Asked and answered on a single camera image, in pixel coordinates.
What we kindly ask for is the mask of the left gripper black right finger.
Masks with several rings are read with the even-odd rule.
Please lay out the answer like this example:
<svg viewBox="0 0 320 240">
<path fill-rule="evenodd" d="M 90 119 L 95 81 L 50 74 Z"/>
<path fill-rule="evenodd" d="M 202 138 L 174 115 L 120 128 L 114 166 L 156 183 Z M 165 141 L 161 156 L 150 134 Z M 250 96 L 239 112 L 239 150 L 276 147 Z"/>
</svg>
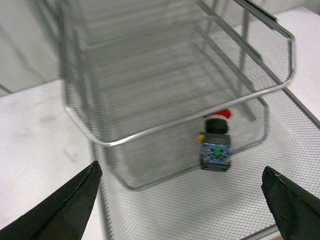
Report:
<svg viewBox="0 0 320 240">
<path fill-rule="evenodd" d="M 266 166 L 261 189 L 284 240 L 320 238 L 320 199 Z"/>
</svg>

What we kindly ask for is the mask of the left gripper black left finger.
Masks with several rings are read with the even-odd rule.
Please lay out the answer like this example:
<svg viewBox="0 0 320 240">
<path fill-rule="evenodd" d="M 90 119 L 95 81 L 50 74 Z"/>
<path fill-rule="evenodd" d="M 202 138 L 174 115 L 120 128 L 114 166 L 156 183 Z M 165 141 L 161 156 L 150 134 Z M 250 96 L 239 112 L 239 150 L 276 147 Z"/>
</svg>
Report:
<svg viewBox="0 0 320 240">
<path fill-rule="evenodd" d="M 102 177 L 97 161 L 1 229 L 2 240 L 80 240 L 90 219 Z"/>
</svg>

